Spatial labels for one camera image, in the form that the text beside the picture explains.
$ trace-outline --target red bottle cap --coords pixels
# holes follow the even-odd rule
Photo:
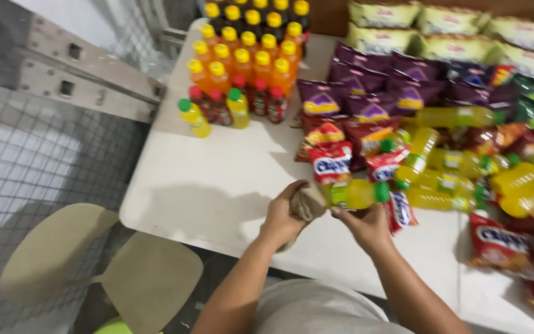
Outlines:
[[[236,88],[244,87],[244,77],[242,76],[242,74],[235,76],[234,80],[232,80],[232,83]]]
[[[222,99],[222,92],[220,92],[218,88],[212,88],[210,90],[210,98],[213,101],[219,101]]]
[[[271,97],[280,99],[284,95],[284,91],[279,86],[271,87]]]
[[[265,90],[265,88],[267,88],[267,83],[265,82],[265,80],[258,78],[257,80],[255,80],[255,88],[257,90]]]
[[[201,98],[201,88],[199,88],[199,86],[197,86],[197,85],[189,87],[189,96],[192,99],[200,99]]]

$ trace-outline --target chair backrest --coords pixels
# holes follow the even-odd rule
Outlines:
[[[0,278],[5,298],[40,302],[66,285],[86,247],[119,220],[94,204],[78,203],[53,213],[32,230],[11,255]]]
[[[97,280],[133,333],[158,333],[197,285],[203,263],[177,241],[136,232]]]

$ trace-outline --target yellow bottle cap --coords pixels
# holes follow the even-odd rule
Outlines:
[[[198,55],[204,55],[207,53],[207,44],[204,41],[195,41],[193,42],[193,49]]]
[[[265,8],[267,7],[267,0],[253,0],[253,6],[256,8]]]
[[[219,7],[214,3],[209,3],[205,5],[205,12],[209,17],[218,17],[219,16]]]
[[[204,24],[201,26],[201,34],[203,35],[203,38],[212,38],[215,36],[215,30],[214,27],[211,24]]]
[[[261,14],[259,14],[259,12],[256,10],[246,11],[246,13],[244,13],[244,17],[246,18],[246,22],[248,24],[256,25],[261,23]]]
[[[265,49],[275,48],[276,42],[275,36],[272,34],[264,34],[263,37],[261,37],[261,45],[263,45]]]
[[[214,46],[214,53],[218,58],[227,58],[230,55],[230,50],[226,44],[218,44]]]
[[[238,36],[236,35],[236,29],[233,27],[223,27],[222,28],[222,38],[227,40],[228,42],[234,42],[236,41],[236,38]]]
[[[199,73],[203,71],[203,65],[197,59],[191,59],[187,62],[187,67],[191,73]]]
[[[292,41],[281,42],[281,50],[284,52],[284,55],[291,56],[296,53],[296,43]]]
[[[237,62],[241,62],[243,64],[250,60],[250,55],[245,49],[236,49],[236,51],[234,51],[234,57],[236,57]]]
[[[286,73],[290,70],[290,62],[283,59],[278,58],[275,60],[275,71],[278,71],[279,73]]]
[[[265,51],[258,51],[255,54],[255,62],[259,65],[265,66],[269,65],[271,62],[271,58],[269,57],[269,54]]]
[[[211,74],[215,75],[216,77],[224,75],[224,72],[226,72],[224,69],[224,64],[220,63],[219,61],[214,61],[210,64],[210,71]]]
[[[257,37],[252,32],[243,32],[240,38],[242,39],[242,44],[246,46],[253,46],[257,42]]]
[[[276,12],[270,12],[267,14],[267,25],[272,28],[281,26],[281,15]]]
[[[230,5],[227,6],[226,9],[226,18],[230,21],[235,21],[237,19],[240,19],[240,9],[236,6]]]
[[[273,6],[276,10],[285,11],[288,9],[288,0],[275,0]]]
[[[300,36],[302,34],[302,26],[298,22],[288,23],[288,34],[290,36]]]
[[[296,15],[306,15],[308,11],[310,11],[308,1],[296,0],[294,3],[294,13],[296,13]]]

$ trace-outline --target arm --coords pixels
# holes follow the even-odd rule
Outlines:
[[[290,217],[290,197],[305,180],[296,181],[271,203],[259,236],[218,286],[191,330],[192,334],[250,333],[271,258],[296,238],[304,223]]]
[[[415,273],[399,254],[389,233],[386,213],[375,204],[363,219],[332,209],[370,255],[384,292],[401,326],[416,334],[471,334],[458,316]]]

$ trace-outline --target gray t-shirt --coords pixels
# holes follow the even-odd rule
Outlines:
[[[382,309],[359,293],[311,279],[265,288],[255,317],[256,334],[413,334],[390,323]]]

